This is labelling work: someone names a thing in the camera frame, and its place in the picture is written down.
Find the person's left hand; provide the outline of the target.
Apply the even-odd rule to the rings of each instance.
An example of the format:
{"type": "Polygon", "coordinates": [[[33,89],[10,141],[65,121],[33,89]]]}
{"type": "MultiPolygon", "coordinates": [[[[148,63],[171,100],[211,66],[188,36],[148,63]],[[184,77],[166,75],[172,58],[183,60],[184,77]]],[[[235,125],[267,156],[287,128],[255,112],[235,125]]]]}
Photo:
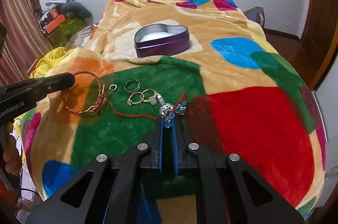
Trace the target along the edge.
{"type": "Polygon", "coordinates": [[[8,134],[7,144],[3,148],[3,160],[5,161],[5,169],[8,173],[18,175],[22,168],[22,159],[16,147],[15,137],[11,134],[13,132],[12,123],[7,123],[6,132],[8,134]]]}

